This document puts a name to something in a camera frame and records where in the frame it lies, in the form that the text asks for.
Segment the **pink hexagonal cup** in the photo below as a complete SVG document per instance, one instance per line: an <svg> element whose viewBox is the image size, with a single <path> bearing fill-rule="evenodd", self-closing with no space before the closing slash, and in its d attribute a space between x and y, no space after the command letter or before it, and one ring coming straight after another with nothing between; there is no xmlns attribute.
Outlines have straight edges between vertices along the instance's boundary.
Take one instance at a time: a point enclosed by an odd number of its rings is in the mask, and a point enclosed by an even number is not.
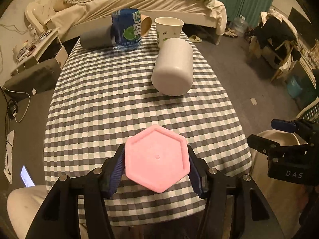
<svg viewBox="0 0 319 239"><path fill-rule="evenodd" d="M152 125L125 143L125 175L128 179L162 193L190 173L186 138Z"/></svg>

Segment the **white plastic cup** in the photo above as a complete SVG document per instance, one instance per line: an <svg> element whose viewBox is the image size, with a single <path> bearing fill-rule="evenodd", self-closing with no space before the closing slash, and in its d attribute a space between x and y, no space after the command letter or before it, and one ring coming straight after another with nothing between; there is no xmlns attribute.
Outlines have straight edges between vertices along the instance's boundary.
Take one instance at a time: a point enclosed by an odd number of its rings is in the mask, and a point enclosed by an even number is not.
<svg viewBox="0 0 319 239"><path fill-rule="evenodd" d="M154 88L166 96L185 95L192 87L193 64L193 49L186 40L166 40L151 75Z"/></svg>

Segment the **white paper cup green print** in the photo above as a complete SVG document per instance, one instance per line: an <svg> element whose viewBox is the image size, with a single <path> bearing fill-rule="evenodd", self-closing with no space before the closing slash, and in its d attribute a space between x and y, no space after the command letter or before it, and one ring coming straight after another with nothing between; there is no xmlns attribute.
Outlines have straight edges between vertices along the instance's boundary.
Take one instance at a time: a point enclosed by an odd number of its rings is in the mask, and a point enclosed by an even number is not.
<svg viewBox="0 0 319 239"><path fill-rule="evenodd" d="M158 17L155 19L157 45L162 47L163 43L170 38L179 38L184 22L173 17Z"/></svg>

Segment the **tan plastic cup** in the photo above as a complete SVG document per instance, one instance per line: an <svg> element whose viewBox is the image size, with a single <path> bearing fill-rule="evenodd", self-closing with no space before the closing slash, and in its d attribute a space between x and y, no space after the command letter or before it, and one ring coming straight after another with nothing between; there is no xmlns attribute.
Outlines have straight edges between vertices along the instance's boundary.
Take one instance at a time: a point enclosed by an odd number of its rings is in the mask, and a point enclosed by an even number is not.
<svg viewBox="0 0 319 239"><path fill-rule="evenodd" d="M151 29L151 25L152 25L152 19L149 16L146 15L141 15L141 36L145 37L150 29Z"/></svg>

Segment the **grey plastic cup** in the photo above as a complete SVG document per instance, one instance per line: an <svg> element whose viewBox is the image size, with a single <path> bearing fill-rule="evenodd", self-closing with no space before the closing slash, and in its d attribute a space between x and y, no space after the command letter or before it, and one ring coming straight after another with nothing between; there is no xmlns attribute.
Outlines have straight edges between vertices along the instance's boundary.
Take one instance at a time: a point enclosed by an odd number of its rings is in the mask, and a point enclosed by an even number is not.
<svg viewBox="0 0 319 239"><path fill-rule="evenodd" d="M80 35L80 44L86 50L102 49L115 46L112 26L93 29Z"/></svg>

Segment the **glowing smartphone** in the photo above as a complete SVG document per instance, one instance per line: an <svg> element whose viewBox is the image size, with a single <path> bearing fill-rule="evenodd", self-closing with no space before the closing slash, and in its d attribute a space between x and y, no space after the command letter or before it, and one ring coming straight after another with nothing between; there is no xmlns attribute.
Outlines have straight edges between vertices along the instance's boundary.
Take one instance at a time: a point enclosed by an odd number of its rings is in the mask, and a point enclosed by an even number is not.
<svg viewBox="0 0 319 239"><path fill-rule="evenodd" d="M25 166L22 166L20 177L25 185L25 187L33 187L35 186L35 183L33 182L28 170Z"/></svg>

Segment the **white paper on sofa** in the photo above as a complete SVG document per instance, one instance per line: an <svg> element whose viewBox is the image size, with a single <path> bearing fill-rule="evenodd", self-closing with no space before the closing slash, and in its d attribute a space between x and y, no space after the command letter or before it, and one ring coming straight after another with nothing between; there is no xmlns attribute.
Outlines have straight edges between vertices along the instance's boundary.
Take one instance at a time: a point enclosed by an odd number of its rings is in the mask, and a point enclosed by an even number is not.
<svg viewBox="0 0 319 239"><path fill-rule="evenodd" d="M12 130L5 140L5 161L4 161L4 175L6 176L8 182L12 184L13 179L13 169L12 169L12 150L14 145L14 134L15 130Z"/></svg>

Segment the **wooden chair with clothes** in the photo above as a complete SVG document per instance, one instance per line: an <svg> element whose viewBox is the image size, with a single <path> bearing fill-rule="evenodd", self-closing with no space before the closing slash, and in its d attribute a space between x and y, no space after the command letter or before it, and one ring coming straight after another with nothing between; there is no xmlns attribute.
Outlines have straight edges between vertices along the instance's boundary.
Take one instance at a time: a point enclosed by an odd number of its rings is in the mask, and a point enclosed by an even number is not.
<svg viewBox="0 0 319 239"><path fill-rule="evenodd" d="M251 38L248 60L264 57L276 70L271 81L287 75L301 59L296 28L286 16L274 9L260 12L258 26L247 35Z"/></svg>

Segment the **large water jug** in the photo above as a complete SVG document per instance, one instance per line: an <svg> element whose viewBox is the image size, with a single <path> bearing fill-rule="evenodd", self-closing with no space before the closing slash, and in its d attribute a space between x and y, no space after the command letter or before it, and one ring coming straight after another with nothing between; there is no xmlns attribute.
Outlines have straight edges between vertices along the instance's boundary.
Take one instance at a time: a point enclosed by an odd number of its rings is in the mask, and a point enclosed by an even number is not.
<svg viewBox="0 0 319 239"><path fill-rule="evenodd" d="M235 34L239 37L243 37L246 29L248 27L248 22L245 20L245 17L239 15L235 17L234 20L230 23L230 28L235 31Z"/></svg>

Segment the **dark grey sofa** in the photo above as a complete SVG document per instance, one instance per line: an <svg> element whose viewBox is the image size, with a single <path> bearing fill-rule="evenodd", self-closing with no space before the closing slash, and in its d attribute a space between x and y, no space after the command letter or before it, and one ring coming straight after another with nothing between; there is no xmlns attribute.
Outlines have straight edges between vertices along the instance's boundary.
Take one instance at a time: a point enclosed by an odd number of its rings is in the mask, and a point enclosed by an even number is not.
<svg viewBox="0 0 319 239"><path fill-rule="evenodd" d="M44 185L44 138L48 111L53 90L40 93L31 99L26 98L18 103L17 118L24 116L22 122L11 121L5 129L7 103L1 95L1 191L11 192L24 186L20 171L25 166L36 185ZM14 130L14 146L12 150L12 183L3 173L5 164L5 132Z"/></svg>

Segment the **beige slipper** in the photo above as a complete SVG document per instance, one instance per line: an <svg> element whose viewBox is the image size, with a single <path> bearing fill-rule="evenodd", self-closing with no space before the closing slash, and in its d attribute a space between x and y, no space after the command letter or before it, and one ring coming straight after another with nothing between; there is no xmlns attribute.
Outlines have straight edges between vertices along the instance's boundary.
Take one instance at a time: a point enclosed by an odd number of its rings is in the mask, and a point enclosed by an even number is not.
<svg viewBox="0 0 319 239"><path fill-rule="evenodd" d="M191 35L189 37L190 41L192 41L193 43L201 43L202 39L196 35Z"/></svg>

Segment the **grey white checkered tablecloth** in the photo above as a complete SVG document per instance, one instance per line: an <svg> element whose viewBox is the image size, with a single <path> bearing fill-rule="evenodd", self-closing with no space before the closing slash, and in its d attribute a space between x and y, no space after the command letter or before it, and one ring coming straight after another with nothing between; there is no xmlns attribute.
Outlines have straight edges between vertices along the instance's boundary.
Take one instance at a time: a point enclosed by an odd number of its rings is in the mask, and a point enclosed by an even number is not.
<svg viewBox="0 0 319 239"><path fill-rule="evenodd" d="M211 66L193 50L193 85L182 97L157 92L151 74L159 48L151 29L137 50L72 49L57 81L44 139L45 184L85 175L119 145L157 124L184 136L210 167L235 176L251 153L235 109Z"/></svg>

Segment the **blue drink can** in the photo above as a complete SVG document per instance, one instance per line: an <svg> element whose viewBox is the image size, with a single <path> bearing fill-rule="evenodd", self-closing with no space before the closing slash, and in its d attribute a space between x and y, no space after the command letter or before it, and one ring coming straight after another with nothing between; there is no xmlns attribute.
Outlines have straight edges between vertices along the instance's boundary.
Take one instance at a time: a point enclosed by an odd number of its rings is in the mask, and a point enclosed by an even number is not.
<svg viewBox="0 0 319 239"><path fill-rule="evenodd" d="M135 50L141 43L141 13L138 9L121 9L112 13L112 30L117 49Z"/></svg>

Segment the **clear water bottle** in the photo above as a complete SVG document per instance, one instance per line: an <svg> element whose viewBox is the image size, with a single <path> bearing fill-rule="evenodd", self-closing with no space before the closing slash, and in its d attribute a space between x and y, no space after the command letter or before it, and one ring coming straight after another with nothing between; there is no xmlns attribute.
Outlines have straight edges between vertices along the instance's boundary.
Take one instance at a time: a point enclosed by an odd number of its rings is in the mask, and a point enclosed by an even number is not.
<svg viewBox="0 0 319 239"><path fill-rule="evenodd" d="M37 43L39 42L39 36L38 36L38 34L37 34L36 29L33 27L32 24L30 24L30 25L28 26L28 31L29 31L29 35L30 35L31 38L32 38L33 43L34 43L34 44L37 44Z"/></svg>

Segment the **bed with beige sheet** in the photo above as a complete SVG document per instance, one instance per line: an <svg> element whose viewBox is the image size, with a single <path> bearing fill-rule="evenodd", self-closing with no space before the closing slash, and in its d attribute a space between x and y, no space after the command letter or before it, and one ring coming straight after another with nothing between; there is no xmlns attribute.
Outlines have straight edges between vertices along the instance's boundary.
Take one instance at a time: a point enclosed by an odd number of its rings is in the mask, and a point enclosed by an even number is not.
<svg viewBox="0 0 319 239"><path fill-rule="evenodd" d="M174 17L187 24L212 27L219 36L224 34L227 22L225 5L218 0L94 0L68 6L55 12L41 0L35 0L25 8L25 17L38 33L58 29L63 41L111 24L111 14L125 8L139 9L152 20Z"/></svg>

